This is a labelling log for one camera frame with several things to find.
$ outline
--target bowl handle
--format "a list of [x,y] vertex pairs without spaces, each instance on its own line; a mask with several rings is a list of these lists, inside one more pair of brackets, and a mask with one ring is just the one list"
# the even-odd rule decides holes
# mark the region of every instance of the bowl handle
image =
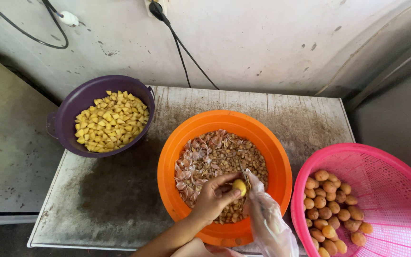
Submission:
[[155,98],[155,93],[153,92],[152,87],[151,87],[151,86],[148,86],[148,90],[150,90],[150,92],[152,93],[152,95],[153,95],[153,101],[155,102],[156,98]]
[[45,124],[45,127],[47,129],[47,133],[51,135],[52,137],[58,139],[57,134],[55,132],[55,118],[57,116],[57,113],[49,113],[47,114],[47,122]]

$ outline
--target dirty table surface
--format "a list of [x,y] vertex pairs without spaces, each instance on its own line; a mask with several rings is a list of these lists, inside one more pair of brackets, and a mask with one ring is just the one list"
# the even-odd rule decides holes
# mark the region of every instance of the dirty table surface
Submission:
[[[316,150],[354,142],[338,98],[154,86],[155,113],[143,142],[101,159],[64,152],[29,247],[134,250],[173,225],[157,187],[157,163],[174,129],[195,114],[224,109],[267,126],[289,157],[293,185]],[[289,208],[284,220],[294,231]],[[299,239],[300,254],[305,251]],[[258,254],[254,243],[236,250]]]

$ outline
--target purple bowl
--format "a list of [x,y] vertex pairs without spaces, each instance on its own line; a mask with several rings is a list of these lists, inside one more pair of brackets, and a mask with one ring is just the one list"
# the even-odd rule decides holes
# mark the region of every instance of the purple bowl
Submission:
[[[142,132],[131,143],[123,148],[113,150],[108,153],[94,153],[88,151],[83,144],[77,142],[75,137],[75,116],[83,110],[94,106],[94,99],[106,97],[106,91],[112,92],[128,91],[136,97],[139,97],[142,102],[147,105],[150,112],[150,117]],[[47,116],[47,132],[58,138],[60,143],[72,153],[83,157],[101,158],[110,155],[118,154],[125,149],[130,148],[137,143],[141,137],[147,133],[150,126],[153,114],[155,112],[155,99],[152,88],[146,87],[139,80],[122,75],[109,75],[92,79],[74,89],[61,103],[60,108],[54,114]]]

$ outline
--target orange bowl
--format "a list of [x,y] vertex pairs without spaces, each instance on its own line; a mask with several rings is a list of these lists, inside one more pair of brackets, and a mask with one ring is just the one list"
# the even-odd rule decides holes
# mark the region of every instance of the orange bowl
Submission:
[[[189,139],[209,131],[225,129],[240,137],[251,140],[266,159],[268,170],[267,193],[280,204],[282,215],[288,208],[291,197],[292,177],[288,156],[275,135],[254,118],[233,111],[208,111],[194,115],[178,126],[164,144],[158,162],[158,189],[164,207],[174,221],[179,221],[191,209],[179,196],[175,186],[174,164]],[[206,226],[197,237],[203,242],[224,247],[236,247],[253,242],[250,220],[234,224]]]

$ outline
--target gloved hand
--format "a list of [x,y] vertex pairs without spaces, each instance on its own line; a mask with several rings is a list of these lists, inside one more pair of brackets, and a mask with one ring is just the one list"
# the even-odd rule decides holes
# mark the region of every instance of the gloved hand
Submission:
[[245,171],[252,189],[244,205],[250,216],[254,242],[265,257],[299,257],[299,247],[283,221],[279,204],[264,192],[264,184],[250,170]]

